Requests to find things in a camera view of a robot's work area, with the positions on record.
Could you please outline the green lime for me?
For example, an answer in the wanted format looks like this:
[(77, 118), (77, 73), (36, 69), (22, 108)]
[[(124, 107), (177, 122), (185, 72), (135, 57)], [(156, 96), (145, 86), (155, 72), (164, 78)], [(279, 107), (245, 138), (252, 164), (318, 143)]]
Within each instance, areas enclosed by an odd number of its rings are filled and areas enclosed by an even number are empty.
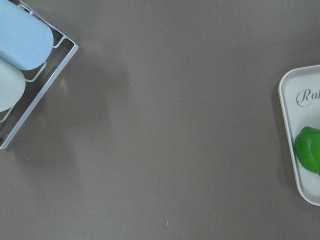
[(305, 126), (294, 141), (294, 150), (303, 168), (320, 174), (320, 130)]

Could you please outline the light blue cup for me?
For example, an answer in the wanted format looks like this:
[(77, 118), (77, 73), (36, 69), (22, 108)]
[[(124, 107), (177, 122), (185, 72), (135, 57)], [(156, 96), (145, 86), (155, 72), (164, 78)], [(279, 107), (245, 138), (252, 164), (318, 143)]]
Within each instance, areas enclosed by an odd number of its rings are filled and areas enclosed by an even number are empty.
[(20, 70), (33, 70), (49, 57), (51, 29), (8, 0), (0, 2), (0, 57)]

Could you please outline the cream rectangular tray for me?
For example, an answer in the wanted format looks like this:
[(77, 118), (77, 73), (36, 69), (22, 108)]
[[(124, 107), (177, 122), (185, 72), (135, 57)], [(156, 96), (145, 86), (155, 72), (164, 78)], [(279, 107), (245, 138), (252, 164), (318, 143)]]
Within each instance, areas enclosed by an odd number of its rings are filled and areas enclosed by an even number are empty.
[(290, 70), (280, 80), (278, 94), (298, 192), (308, 203), (319, 206), (320, 176), (300, 164), (294, 142), (304, 127), (320, 128), (320, 66)]

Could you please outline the mint green cup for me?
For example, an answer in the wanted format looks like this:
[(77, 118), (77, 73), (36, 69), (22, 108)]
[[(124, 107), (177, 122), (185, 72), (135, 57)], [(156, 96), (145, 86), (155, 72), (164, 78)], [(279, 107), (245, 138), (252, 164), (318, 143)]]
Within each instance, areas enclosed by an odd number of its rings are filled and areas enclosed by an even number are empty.
[(14, 106), (22, 97), (26, 87), (23, 73), (7, 61), (0, 59), (0, 111)]

